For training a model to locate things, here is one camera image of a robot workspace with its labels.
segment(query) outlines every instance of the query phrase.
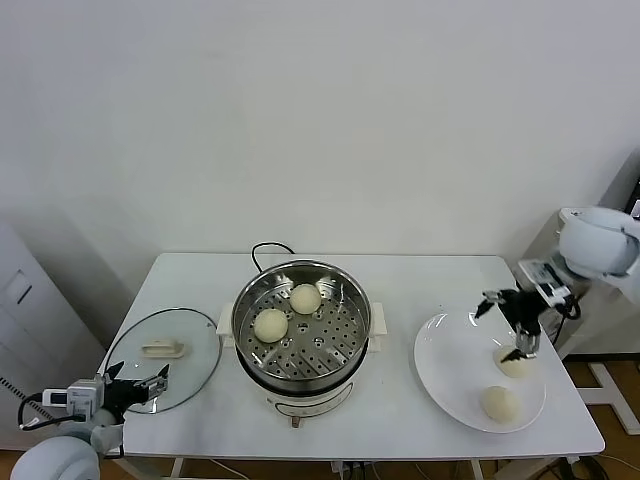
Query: white wall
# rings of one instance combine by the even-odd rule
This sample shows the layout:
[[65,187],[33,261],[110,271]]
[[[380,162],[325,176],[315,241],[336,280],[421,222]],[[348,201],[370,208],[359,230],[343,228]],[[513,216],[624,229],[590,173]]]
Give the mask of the white wall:
[[0,214],[103,340],[161,251],[497,253],[640,131],[640,4],[6,0]]

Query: black cable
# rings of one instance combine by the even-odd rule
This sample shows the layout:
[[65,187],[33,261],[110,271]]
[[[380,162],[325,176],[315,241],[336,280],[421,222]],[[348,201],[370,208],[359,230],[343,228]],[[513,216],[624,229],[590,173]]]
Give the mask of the black cable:
[[580,457],[580,461],[589,471],[590,479],[609,480],[609,474],[594,457]]
[[562,316],[562,321],[560,322],[560,326],[558,327],[558,330],[556,330],[556,336],[553,337],[553,341],[551,342],[552,345],[555,345],[556,342],[558,341],[558,338],[560,337],[560,332],[562,331],[562,327],[564,327],[564,321],[567,319],[567,317],[565,317],[564,315]]
[[295,255],[296,252],[294,252],[293,250],[291,250],[290,247],[286,246],[284,243],[280,243],[280,242],[260,242],[260,243],[256,243],[253,248],[251,249],[251,260],[253,260],[253,264],[256,266],[256,268],[258,269],[258,271],[260,273],[262,273],[262,268],[260,267],[260,264],[258,263],[258,260],[256,260],[256,250],[260,247],[266,247],[267,245],[273,245],[274,247],[280,247],[280,248],[284,248],[287,252],[289,252],[292,255]]
[[105,460],[118,460],[124,458],[124,445],[120,445],[120,452],[117,455],[105,455]]
[[556,305],[556,310],[569,320],[578,320],[582,316],[582,309],[578,299],[573,295],[565,297],[564,305]]
[[567,461],[566,457],[562,457],[556,460],[555,464],[558,465],[558,471],[560,472],[560,475],[555,473],[555,471],[552,471],[558,480],[576,480],[576,476],[573,474],[573,468]]
[[42,393],[34,393],[33,395],[29,395],[24,398],[20,402],[20,406],[18,407],[18,425],[20,430],[23,432],[31,432],[33,430],[38,430],[39,428],[48,427],[49,425],[57,425],[58,423],[68,422],[73,420],[75,422],[84,422],[85,418],[82,415],[69,415],[67,417],[54,418],[53,420],[47,420],[46,422],[38,422],[35,425],[25,425],[24,424],[24,407],[29,402],[42,402]]
[[540,472],[538,474],[538,476],[534,479],[534,480],[540,480],[542,477],[544,477],[547,473],[549,472],[549,467],[545,468],[544,470],[542,470],[542,472]]
[[18,425],[20,425],[21,428],[24,424],[24,407],[29,402],[42,403],[42,393],[34,393],[32,395],[29,395],[28,397],[23,398],[20,402],[20,406],[18,407]]
[[547,467],[547,470],[549,470],[551,473],[553,473],[553,476],[556,477],[558,480],[564,480],[564,478],[562,478],[560,475],[558,475],[553,468]]
[[20,430],[22,430],[23,432],[31,432],[33,430],[38,430],[39,428],[48,427],[49,425],[57,425],[59,423],[69,422],[69,421],[84,422],[85,418],[82,415],[69,415],[67,417],[60,417],[60,418],[54,418],[53,420],[47,420],[46,422],[39,422],[31,426],[22,425],[22,427],[20,427]]

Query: glass lid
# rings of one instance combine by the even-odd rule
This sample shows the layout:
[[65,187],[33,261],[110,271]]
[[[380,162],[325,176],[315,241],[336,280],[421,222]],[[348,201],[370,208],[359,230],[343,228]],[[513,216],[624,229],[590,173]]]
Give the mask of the glass lid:
[[144,318],[111,349],[107,368],[124,361],[118,378],[143,380],[169,364],[167,390],[129,411],[157,413],[173,408],[202,389],[218,364],[221,341],[216,324],[189,308],[171,308]]

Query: white plate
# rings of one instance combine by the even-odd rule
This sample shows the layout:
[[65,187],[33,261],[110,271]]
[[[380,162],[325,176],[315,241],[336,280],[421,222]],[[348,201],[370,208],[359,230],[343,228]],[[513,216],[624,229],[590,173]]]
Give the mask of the white plate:
[[[493,361],[493,352],[513,344],[515,334],[498,308],[474,318],[465,311],[450,311],[427,320],[416,337],[414,358],[418,375],[429,395],[445,412],[470,427],[509,433],[531,425],[542,412],[546,385],[535,362],[525,378],[510,378]],[[520,399],[516,420],[500,424],[482,409],[482,391],[492,385],[509,388]]]

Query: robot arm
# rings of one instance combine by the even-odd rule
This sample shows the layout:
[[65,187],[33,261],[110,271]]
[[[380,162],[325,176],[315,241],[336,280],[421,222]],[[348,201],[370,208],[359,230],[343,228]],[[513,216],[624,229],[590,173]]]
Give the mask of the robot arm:
[[[47,389],[25,398],[18,409],[18,424],[24,431],[58,425],[57,436],[39,443],[16,463],[11,480],[98,480],[100,458],[124,456],[124,413],[131,405],[145,403],[168,387],[169,365],[144,380],[120,380],[124,363],[109,367],[103,376],[78,380],[67,389]],[[46,422],[24,423],[24,407],[30,401],[43,406],[66,408],[69,415]],[[120,453],[107,453],[119,448]]]
[[516,349],[503,361],[535,356],[539,315],[555,308],[563,318],[580,318],[576,296],[561,278],[602,281],[640,303],[640,222],[617,210],[590,207],[568,215],[560,232],[560,262],[523,260],[519,268],[532,291],[485,292],[476,317],[498,304],[516,332]]

